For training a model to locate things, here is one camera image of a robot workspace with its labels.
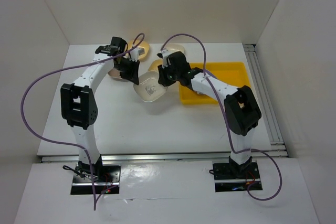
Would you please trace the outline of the brown panda plate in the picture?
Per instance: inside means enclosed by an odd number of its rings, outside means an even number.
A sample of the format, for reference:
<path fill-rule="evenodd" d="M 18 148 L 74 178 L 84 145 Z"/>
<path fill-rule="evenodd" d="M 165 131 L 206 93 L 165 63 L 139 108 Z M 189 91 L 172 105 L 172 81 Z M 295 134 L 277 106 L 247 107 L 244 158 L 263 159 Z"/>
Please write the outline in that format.
<path fill-rule="evenodd" d="M 125 81 L 125 79 L 123 79 L 121 76 L 120 76 L 120 71 L 116 68 L 113 68 L 111 69 L 109 72 L 108 72 L 108 75 L 114 79 L 114 80 L 117 80 L 117 81 Z"/>

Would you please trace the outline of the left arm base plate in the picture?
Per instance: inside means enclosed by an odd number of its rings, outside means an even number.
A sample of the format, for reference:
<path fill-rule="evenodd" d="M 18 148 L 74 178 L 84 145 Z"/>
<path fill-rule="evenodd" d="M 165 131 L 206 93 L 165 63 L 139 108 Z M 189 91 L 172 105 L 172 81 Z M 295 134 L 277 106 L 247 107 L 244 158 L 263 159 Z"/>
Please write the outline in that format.
<path fill-rule="evenodd" d="M 71 195 L 92 195 L 92 180 L 95 184 L 97 196 L 101 193 L 114 195 L 120 192 L 120 165 L 103 166 L 102 173 L 93 177 L 89 173 L 81 172 L 78 164 L 76 164 L 75 168 L 64 165 L 63 169 L 73 172 Z"/>

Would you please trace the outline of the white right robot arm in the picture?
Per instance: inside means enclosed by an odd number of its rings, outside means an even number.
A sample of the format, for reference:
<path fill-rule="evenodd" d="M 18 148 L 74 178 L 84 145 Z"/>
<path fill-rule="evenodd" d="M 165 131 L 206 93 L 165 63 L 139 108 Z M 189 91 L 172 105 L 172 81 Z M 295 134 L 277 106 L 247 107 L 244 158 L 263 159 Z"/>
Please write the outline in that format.
<path fill-rule="evenodd" d="M 158 66 L 159 84 L 169 87 L 178 82 L 193 92 L 216 100 L 222 111 L 231 148 L 229 172 L 242 177 L 251 164 L 254 129 L 261 119 L 261 110 L 249 86 L 232 86 L 215 78 L 207 69 L 192 68 L 180 51 L 161 50 Z"/>

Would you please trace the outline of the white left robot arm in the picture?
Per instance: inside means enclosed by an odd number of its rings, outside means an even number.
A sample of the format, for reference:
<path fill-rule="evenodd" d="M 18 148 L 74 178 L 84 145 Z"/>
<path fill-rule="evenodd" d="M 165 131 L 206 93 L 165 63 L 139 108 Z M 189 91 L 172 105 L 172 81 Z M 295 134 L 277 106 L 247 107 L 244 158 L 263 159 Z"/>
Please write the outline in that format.
<path fill-rule="evenodd" d="M 144 49 L 135 48 L 130 56 L 116 57 L 121 49 L 113 46 L 107 49 L 100 46 L 92 64 L 71 84 L 63 84 L 60 89 L 61 116 L 67 121 L 80 145 L 79 170 L 91 181 L 103 177 L 101 154 L 97 148 L 93 124 L 98 117 L 95 92 L 107 73 L 116 68 L 123 79 L 139 83 L 139 56 Z"/>

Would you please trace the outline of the yellow panda plate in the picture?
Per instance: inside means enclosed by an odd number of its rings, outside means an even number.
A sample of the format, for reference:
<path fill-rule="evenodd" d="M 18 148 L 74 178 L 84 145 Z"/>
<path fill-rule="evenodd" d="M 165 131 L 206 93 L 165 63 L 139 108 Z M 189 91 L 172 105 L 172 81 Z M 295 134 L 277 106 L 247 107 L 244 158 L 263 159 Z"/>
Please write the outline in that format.
<path fill-rule="evenodd" d="M 147 57 L 149 55 L 150 46 L 147 42 L 145 42 L 145 41 L 140 42 L 139 40 L 130 41 L 129 46 L 130 46 L 130 48 L 132 48 L 132 47 L 136 46 L 138 43 L 139 43 L 139 45 L 137 47 L 145 48 L 145 53 L 146 53 L 145 58 L 142 61 L 140 61 L 140 62 L 143 62 L 147 59 Z"/>
<path fill-rule="evenodd" d="M 155 72 L 159 72 L 158 70 L 158 66 L 162 64 L 162 60 L 161 59 L 158 59 L 158 60 L 155 60 L 151 63 L 151 65 L 149 66 L 148 68 L 148 71 L 155 71 Z"/>

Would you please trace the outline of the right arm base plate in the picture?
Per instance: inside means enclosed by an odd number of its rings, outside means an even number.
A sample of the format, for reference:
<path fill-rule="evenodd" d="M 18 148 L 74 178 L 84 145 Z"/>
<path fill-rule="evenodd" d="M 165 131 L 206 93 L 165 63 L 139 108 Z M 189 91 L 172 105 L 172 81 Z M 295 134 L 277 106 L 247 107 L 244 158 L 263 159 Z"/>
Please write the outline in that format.
<path fill-rule="evenodd" d="M 214 163 L 209 173 L 214 177 L 215 191 L 236 192 L 250 190 L 262 190 L 260 173 L 256 162 L 252 164 L 240 175 L 234 175 L 229 169 L 228 163 Z"/>

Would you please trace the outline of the cream panda plate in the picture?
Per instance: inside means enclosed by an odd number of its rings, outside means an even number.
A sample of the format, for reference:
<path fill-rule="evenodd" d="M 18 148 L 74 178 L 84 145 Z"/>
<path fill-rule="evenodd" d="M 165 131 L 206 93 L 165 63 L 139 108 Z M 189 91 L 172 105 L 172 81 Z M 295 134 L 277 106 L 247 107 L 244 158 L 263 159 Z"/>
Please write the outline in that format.
<path fill-rule="evenodd" d="M 159 84 L 159 73 L 148 71 L 139 76 L 139 84 L 134 84 L 136 94 L 144 102 L 153 102 L 167 92 L 167 87 Z"/>
<path fill-rule="evenodd" d="M 180 44 L 167 43 L 164 47 L 164 50 L 168 50 L 169 52 L 177 52 L 180 51 L 183 54 L 185 53 L 185 48 Z"/>

